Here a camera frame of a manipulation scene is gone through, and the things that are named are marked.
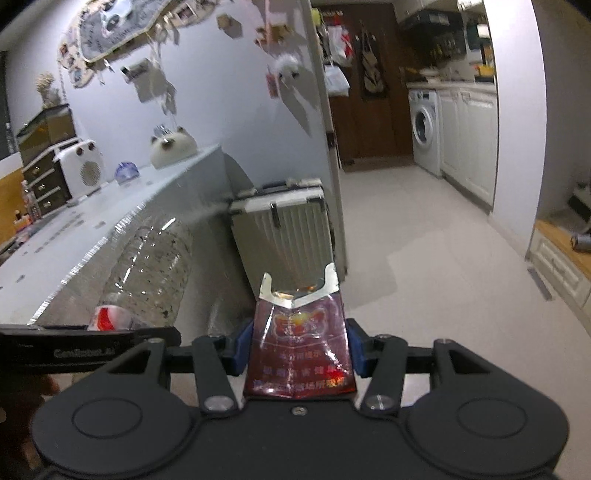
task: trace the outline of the white plastic bag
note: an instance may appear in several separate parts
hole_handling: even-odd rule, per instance
[[[342,67],[350,67],[353,62],[351,35],[342,25],[327,28],[329,31],[330,56],[333,62]]]
[[[329,96],[348,97],[349,82],[343,71],[335,65],[324,66],[324,82]]]

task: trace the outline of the white countertop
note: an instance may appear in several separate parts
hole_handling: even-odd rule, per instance
[[[417,90],[449,90],[465,89],[471,92],[494,93],[496,95],[496,84],[481,82],[411,82],[407,83],[409,89]]]
[[[160,170],[142,168],[139,178],[121,186],[112,181],[62,210],[0,267],[0,323],[28,323],[72,268],[122,218],[219,148],[203,148],[198,155]]]

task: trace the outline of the plastic bag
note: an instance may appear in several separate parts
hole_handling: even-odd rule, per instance
[[[309,398],[356,391],[339,280],[303,297],[271,292],[265,274],[256,304],[245,395]]]
[[[353,62],[351,35],[342,25],[327,27],[329,31],[330,56],[333,62],[342,67],[350,67]]]
[[[324,82],[326,91],[332,97],[348,97],[349,82],[343,71],[334,65],[324,66]]]

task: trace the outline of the blue glass object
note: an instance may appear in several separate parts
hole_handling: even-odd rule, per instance
[[[115,180],[119,185],[139,177],[139,170],[135,163],[124,161],[115,170]]]

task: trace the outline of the blue gripper pad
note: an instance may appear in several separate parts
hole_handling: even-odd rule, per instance
[[[365,356],[365,345],[369,336],[353,319],[346,319],[347,337],[349,338],[349,349],[353,369],[362,378],[370,377],[372,372],[368,359]]]
[[[228,374],[237,377],[244,372],[248,363],[248,357],[251,353],[252,331],[254,328],[254,321],[251,321],[248,326],[236,337],[234,340],[235,353],[229,361]]]

